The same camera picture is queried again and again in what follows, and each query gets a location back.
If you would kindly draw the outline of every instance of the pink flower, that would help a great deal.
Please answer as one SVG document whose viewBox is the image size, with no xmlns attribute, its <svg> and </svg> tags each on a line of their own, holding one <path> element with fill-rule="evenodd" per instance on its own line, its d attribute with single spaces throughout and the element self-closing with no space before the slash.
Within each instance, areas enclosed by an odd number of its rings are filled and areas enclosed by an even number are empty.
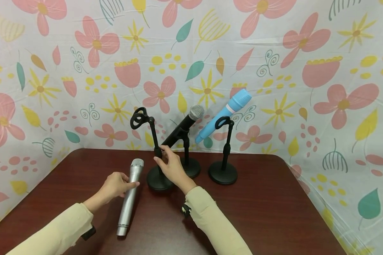
<svg viewBox="0 0 383 255">
<path fill-rule="evenodd" d="M 128 134 L 125 131 L 115 132 L 113 127 L 109 124 L 102 125 L 102 131 L 94 130 L 94 134 L 97 137 L 106 138 L 105 145 L 108 147 L 113 146 L 113 140 L 124 141 L 128 139 Z"/>
<path fill-rule="evenodd" d="M 269 140 L 271 140 L 272 134 L 260 135 L 260 127 L 254 125 L 250 127 L 250 129 L 248 129 L 247 135 L 242 132 L 238 132 L 235 137 L 240 142 L 245 142 L 240 147 L 240 151 L 245 151 L 246 149 L 248 149 L 248 147 L 250 147 L 251 143 L 263 144 L 268 142 Z"/>
<path fill-rule="evenodd" d="M 157 102 L 159 102 L 160 110 L 163 113 L 168 113 L 170 111 L 170 106 L 168 105 L 165 97 L 170 96 L 176 89 L 176 81 L 172 76 L 167 76 L 162 81 L 162 89 L 160 89 L 155 83 L 151 81 L 145 82 L 143 84 L 145 92 L 150 96 L 143 100 L 143 105 L 146 107 L 154 107 Z"/>
<path fill-rule="evenodd" d="M 18 140 L 24 140 L 26 137 L 21 128 L 10 122 L 14 112 L 14 100 L 9 95 L 0 93 L 0 147 L 7 141 L 7 131 Z"/>
<path fill-rule="evenodd" d="M 98 26 L 95 21 L 88 16 L 82 20 L 84 33 L 75 31 L 75 38 L 79 45 L 86 49 L 90 49 L 88 61 L 92 68 L 99 65 L 99 53 L 114 54 L 119 50 L 119 38 L 114 33 L 106 33 L 100 37 Z"/>
<path fill-rule="evenodd" d="M 284 16 L 295 5 L 296 0 L 234 0 L 238 11 L 252 12 L 244 21 L 240 35 L 248 38 L 257 27 L 260 15 L 269 19 Z"/>
<path fill-rule="evenodd" d="M 283 38 L 283 46 L 293 50 L 285 57 L 281 63 L 281 68 L 286 68 L 290 65 L 299 50 L 304 52 L 316 51 L 328 42 L 331 37 L 329 29 L 320 29 L 313 33 L 318 22 L 318 13 L 315 12 L 309 16 L 301 28 L 299 34 L 294 30 L 288 31 Z"/>
<path fill-rule="evenodd" d="M 47 36 L 50 29 L 48 27 L 48 16 L 52 19 L 63 19 L 66 16 L 65 0 L 12 0 L 15 6 L 26 13 L 36 14 L 38 30 L 43 36 Z"/>
<path fill-rule="evenodd" d="M 329 102 L 317 103 L 313 109 L 319 114 L 335 112 L 332 117 L 332 126 L 334 129 L 341 129 L 347 120 L 345 110 L 358 110 L 366 107 L 375 101 L 378 95 L 379 88 L 373 83 L 364 84 L 349 95 L 346 94 L 342 85 L 335 84 L 328 89 Z"/>
<path fill-rule="evenodd" d="M 173 26 L 177 18 L 177 5 L 180 4 L 185 9 L 193 9 L 197 7 L 202 0 L 159 0 L 160 2 L 170 3 L 163 11 L 162 21 L 165 27 Z"/>
</svg>

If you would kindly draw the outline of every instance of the green leaf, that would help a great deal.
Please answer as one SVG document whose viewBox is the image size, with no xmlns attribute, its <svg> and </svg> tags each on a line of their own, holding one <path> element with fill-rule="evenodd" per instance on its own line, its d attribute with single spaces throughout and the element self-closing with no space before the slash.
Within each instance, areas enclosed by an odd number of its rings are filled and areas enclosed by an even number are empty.
<svg viewBox="0 0 383 255">
<path fill-rule="evenodd" d="M 376 218 L 380 214 L 380 200 L 377 189 L 360 199 L 357 210 L 361 217 L 367 220 Z"/>
<path fill-rule="evenodd" d="M 70 142 L 73 142 L 74 144 L 78 144 L 79 142 L 81 142 L 81 139 L 79 138 L 79 136 L 73 132 L 70 132 L 70 131 L 67 131 L 67 130 L 64 130 L 65 131 L 65 134 L 66 134 L 66 138 L 68 138 L 68 140 L 70 140 Z"/>
<path fill-rule="evenodd" d="M 189 36 L 189 33 L 190 33 L 192 22 L 193 22 L 193 19 L 191 19 L 191 21 L 184 24 L 183 27 L 180 28 L 179 32 L 177 32 L 176 41 L 178 43 L 181 43 L 187 39 L 187 37 Z"/>
<path fill-rule="evenodd" d="M 17 76 L 18 80 L 20 81 L 21 91 L 23 91 L 26 85 L 26 76 L 24 75 L 24 69 L 20 62 L 17 62 Z"/>
<path fill-rule="evenodd" d="M 187 73 L 186 81 L 191 80 L 192 78 L 199 75 L 201 73 L 201 71 L 203 70 L 203 68 L 204 68 L 204 62 L 202 62 L 201 60 L 194 62 L 191 65 L 189 72 Z"/>
</svg>

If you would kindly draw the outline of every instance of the microphone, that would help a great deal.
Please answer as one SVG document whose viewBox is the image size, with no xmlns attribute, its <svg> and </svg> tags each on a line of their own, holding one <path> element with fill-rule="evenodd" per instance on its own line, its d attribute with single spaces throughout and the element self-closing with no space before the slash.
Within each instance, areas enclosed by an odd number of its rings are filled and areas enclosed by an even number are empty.
<svg viewBox="0 0 383 255">
<path fill-rule="evenodd" d="M 136 158 L 132 161 L 129 182 L 137 182 L 143 169 L 143 160 Z M 121 215 L 117 223 L 117 236 L 125 236 L 131 220 L 133 203 L 135 202 L 136 188 L 128 190 L 122 205 Z"/>
<path fill-rule="evenodd" d="M 178 134 L 180 133 L 180 129 L 183 130 L 189 130 L 191 126 L 204 115 L 204 107 L 200 104 L 193 105 L 190 110 L 189 114 L 181 121 L 180 124 L 173 130 L 172 133 L 162 142 L 162 145 L 167 145 L 169 148 L 171 148 L 177 140 L 179 140 Z"/>
<path fill-rule="evenodd" d="M 221 110 L 207 125 L 200 130 L 199 134 L 196 137 L 196 144 L 204 140 L 206 137 L 211 135 L 216 129 L 216 121 L 223 117 L 228 116 L 230 117 L 234 113 L 241 110 L 243 107 L 245 107 L 248 102 L 251 100 L 251 95 L 247 92 L 245 89 L 241 89 L 240 91 L 235 94 L 230 101 L 227 103 L 227 105 Z"/>
</svg>

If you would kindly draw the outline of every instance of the round stand base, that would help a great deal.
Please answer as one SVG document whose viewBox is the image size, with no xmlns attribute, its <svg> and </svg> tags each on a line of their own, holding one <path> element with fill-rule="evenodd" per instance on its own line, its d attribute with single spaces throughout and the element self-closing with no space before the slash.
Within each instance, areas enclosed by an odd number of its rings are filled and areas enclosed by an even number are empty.
<svg viewBox="0 0 383 255">
<path fill-rule="evenodd" d="M 199 161 L 195 160 L 194 158 L 189 158 L 188 166 L 184 164 L 184 158 L 180 158 L 180 161 L 182 163 L 184 171 L 190 178 L 197 177 L 197 175 L 200 174 L 201 167 Z"/>
<path fill-rule="evenodd" d="M 232 164 L 227 163 L 226 169 L 221 171 L 223 162 L 216 161 L 209 167 L 210 178 L 221 185 L 231 185 L 237 181 L 237 169 Z"/>
<path fill-rule="evenodd" d="M 166 191 L 174 186 L 170 180 L 168 180 L 165 175 L 160 175 L 159 167 L 155 166 L 148 172 L 148 177 L 146 178 L 149 188 L 154 191 Z"/>
</svg>

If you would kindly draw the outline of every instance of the beige sleeve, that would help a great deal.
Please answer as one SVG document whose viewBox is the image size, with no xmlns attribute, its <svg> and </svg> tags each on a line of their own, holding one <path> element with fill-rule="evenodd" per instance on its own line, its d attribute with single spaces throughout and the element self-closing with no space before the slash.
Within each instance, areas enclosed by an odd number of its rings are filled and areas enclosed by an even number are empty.
<svg viewBox="0 0 383 255">
<path fill-rule="evenodd" d="M 60 255 L 92 228 L 94 215 L 83 205 L 74 204 L 7 255 Z"/>
<path fill-rule="evenodd" d="M 197 227 L 209 238 L 218 255 L 252 255 L 245 241 L 201 187 L 186 195 L 186 205 Z"/>
</svg>

